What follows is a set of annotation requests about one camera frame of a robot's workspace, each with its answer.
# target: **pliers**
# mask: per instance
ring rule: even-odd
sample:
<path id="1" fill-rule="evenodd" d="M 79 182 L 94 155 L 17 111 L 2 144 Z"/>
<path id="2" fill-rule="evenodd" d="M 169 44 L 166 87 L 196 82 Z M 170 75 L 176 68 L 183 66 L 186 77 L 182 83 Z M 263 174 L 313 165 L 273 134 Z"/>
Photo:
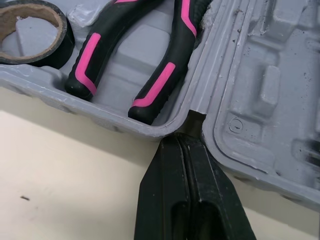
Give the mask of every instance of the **pliers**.
<path id="1" fill-rule="evenodd" d="M 134 240 L 257 240 L 235 187 L 206 146 L 165 137 L 139 189 Z"/>
<path id="2" fill-rule="evenodd" d="M 104 68 L 124 33 L 164 0 L 114 0 L 100 13 L 65 82 L 67 93 L 90 100 Z M 174 16 L 166 53 L 135 97 L 128 116 L 151 124 L 188 70 L 198 28 L 212 0 L 174 0 Z"/>

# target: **white surface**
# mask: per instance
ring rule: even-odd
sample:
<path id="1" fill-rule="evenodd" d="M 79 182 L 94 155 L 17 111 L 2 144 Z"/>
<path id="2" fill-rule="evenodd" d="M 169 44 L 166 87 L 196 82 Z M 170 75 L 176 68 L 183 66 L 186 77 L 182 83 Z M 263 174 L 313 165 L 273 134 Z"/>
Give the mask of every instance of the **white surface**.
<path id="1" fill-rule="evenodd" d="M 157 143 L 3 88 L 0 133 L 0 240 L 133 239 Z M 318 239 L 317 212 L 231 179 L 258 240 Z"/>

